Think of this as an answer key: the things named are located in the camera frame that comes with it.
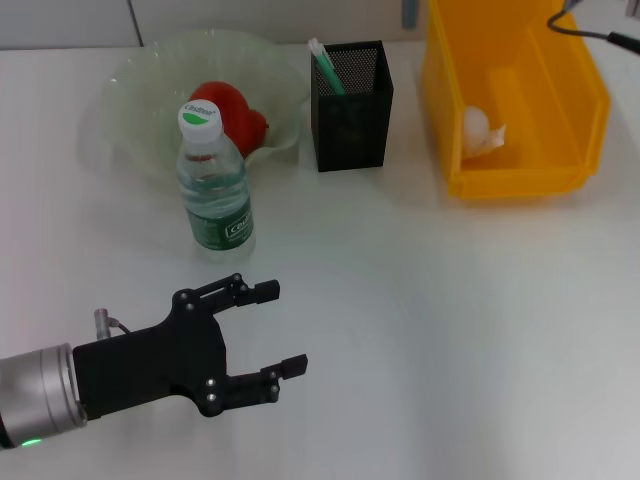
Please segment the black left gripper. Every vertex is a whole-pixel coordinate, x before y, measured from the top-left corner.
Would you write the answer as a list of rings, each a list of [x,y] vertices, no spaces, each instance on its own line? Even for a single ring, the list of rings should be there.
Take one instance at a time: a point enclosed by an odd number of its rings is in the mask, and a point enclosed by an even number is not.
[[[306,373],[306,354],[259,371],[226,375],[226,348],[213,315],[278,300],[280,284],[249,286],[235,273],[174,294],[161,323],[73,349],[81,405],[89,420],[169,396],[191,400],[205,417],[276,403],[280,381]]]

